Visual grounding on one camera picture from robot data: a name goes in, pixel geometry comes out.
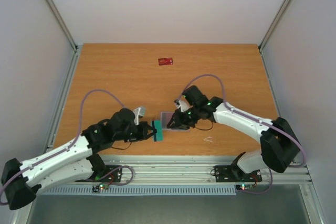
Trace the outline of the pink leather card holder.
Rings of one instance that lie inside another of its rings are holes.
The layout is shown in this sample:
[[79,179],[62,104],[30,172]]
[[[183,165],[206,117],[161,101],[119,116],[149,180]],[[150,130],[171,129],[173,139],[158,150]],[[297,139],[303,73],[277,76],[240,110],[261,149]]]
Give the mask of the pink leather card holder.
[[183,126],[175,112],[161,112],[160,115],[162,130],[167,131],[188,131],[190,128]]

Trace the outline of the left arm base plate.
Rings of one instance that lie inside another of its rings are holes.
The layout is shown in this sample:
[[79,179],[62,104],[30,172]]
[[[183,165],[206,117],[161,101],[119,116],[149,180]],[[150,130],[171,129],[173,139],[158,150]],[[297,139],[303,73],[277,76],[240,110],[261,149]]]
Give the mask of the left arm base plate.
[[[106,175],[111,170],[114,170],[110,175],[101,179],[104,175]],[[87,179],[77,180],[76,182],[99,182],[99,183],[120,183],[122,177],[122,168],[115,165],[107,165],[103,172],[93,172],[93,174]]]

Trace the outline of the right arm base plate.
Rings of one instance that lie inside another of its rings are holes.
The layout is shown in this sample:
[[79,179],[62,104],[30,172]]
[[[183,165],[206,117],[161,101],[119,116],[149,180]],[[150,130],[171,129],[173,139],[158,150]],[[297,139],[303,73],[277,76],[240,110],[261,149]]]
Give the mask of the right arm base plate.
[[216,165],[213,167],[211,174],[218,183],[255,183],[262,182],[260,170],[246,174],[238,167],[231,165]]

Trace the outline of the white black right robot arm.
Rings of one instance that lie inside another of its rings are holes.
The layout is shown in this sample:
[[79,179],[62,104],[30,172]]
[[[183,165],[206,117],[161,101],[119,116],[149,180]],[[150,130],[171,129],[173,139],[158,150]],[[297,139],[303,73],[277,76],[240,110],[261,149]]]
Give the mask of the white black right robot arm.
[[264,168],[283,173],[300,152],[300,144],[289,123],[278,117],[263,119],[237,109],[222,98],[208,99],[197,86],[187,88],[184,100],[175,100],[176,110],[165,126],[172,130],[195,128],[199,120],[209,120],[236,129],[260,144],[260,149],[242,152],[230,164],[228,177],[242,181]]

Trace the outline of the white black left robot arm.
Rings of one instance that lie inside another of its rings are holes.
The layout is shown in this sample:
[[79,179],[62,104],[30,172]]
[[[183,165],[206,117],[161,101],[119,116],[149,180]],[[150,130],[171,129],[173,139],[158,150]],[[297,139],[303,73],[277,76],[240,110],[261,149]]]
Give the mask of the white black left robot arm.
[[116,141],[133,143],[156,137],[155,124],[140,121],[136,111],[121,109],[110,119],[103,119],[80,131],[73,140],[54,150],[25,161],[8,160],[1,175],[1,205],[10,210],[23,208],[36,196],[56,184],[91,178],[100,181],[106,168],[99,152],[111,148]]

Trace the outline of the teal card with black stripe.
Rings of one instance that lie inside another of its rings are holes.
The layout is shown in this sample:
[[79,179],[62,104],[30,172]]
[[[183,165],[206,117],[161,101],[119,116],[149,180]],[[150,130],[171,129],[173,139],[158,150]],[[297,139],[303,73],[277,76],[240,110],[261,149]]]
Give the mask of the teal card with black stripe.
[[161,121],[159,120],[152,121],[152,127],[156,130],[156,133],[153,135],[154,142],[163,141],[163,130]]

